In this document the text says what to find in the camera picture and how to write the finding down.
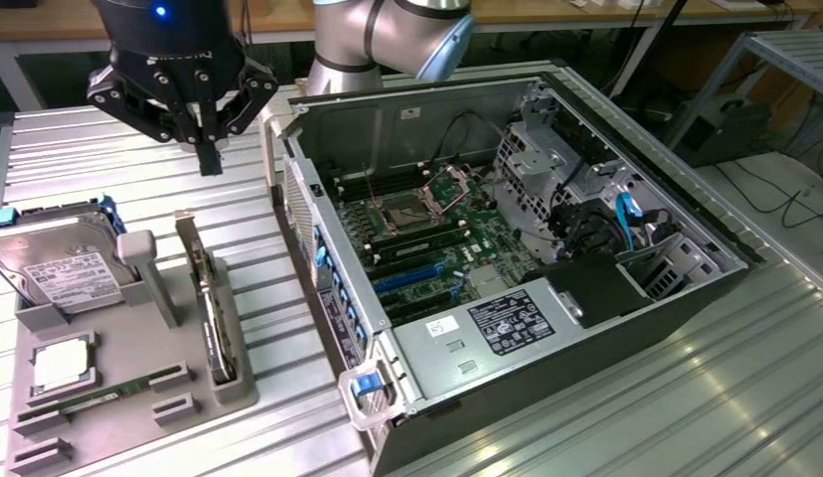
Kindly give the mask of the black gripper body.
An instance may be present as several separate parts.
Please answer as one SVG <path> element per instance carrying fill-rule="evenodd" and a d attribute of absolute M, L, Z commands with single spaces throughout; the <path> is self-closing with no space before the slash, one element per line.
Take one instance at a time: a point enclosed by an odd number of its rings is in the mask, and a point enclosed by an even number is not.
<path fill-rule="evenodd" d="M 129 93 L 142 101 L 215 105 L 246 62 L 226 1 L 97 1 L 109 66 L 93 73 L 93 104 Z"/>

